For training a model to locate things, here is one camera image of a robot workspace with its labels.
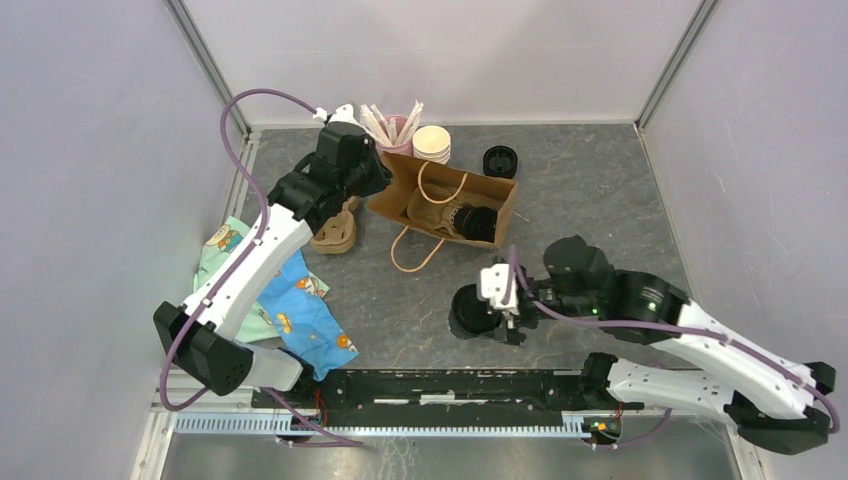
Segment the brown paper takeout bag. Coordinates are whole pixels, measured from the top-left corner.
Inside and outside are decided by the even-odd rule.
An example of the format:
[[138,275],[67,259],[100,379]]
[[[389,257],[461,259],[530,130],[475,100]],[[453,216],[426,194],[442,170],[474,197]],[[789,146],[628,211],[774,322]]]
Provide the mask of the brown paper takeout bag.
[[[368,209],[403,226],[390,247],[390,259],[398,270],[421,270],[446,242],[485,249],[503,245],[517,198],[515,181],[400,154],[387,153],[381,160],[392,179],[368,202]],[[432,236],[438,243],[419,265],[404,267],[396,248],[410,231]]]

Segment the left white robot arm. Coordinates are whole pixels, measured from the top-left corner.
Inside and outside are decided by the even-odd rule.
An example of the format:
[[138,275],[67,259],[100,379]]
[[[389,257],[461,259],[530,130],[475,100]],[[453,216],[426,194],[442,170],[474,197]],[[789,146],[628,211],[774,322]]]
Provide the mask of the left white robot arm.
[[236,341],[241,323],[274,275],[352,196],[384,190],[391,179],[373,138],[356,121],[331,119],[314,152],[280,178],[263,200],[263,211],[225,264],[181,305],[162,303],[154,324],[166,363],[160,402],[172,411],[167,380],[177,365],[203,386],[226,396],[241,386],[269,388],[290,407],[306,405],[313,379],[295,356]]

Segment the black paper coffee cup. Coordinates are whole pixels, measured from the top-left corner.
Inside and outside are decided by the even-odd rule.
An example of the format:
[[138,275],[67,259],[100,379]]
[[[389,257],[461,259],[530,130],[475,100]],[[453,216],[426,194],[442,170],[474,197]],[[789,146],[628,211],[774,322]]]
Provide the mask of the black paper coffee cup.
[[467,240],[493,243],[497,211],[485,206],[464,205],[455,211],[451,223],[457,233]]

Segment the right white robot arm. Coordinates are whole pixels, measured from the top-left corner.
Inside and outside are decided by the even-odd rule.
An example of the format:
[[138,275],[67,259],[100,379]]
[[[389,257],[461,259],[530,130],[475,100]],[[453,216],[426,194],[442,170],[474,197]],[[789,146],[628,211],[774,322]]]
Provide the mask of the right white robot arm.
[[798,363],[746,339],[662,278],[614,267],[579,236],[560,239],[543,255],[547,277],[534,280],[516,252],[484,268],[477,294],[497,321],[500,342],[522,342],[547,317],[594,328],[686,361],[686,371],[648,367],[612,354],[588,356],[577,382],[591,408],[609,402],[691,412],[735,429],[747,442],[782,455],[824,445],[839,432],[829,400],[836,371]]

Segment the brown cardboard cup carriers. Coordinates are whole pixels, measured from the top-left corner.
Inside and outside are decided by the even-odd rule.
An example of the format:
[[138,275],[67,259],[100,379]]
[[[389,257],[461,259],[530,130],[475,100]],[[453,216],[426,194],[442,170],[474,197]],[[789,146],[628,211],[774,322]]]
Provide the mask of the brown cardboard cup carriers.
[[342,211],[330,218],[312,237],[309,242],[311,248],[323,255],[340,255],[350,251],[356,241],[355,211],[359,204],[358,196],[348,199]]

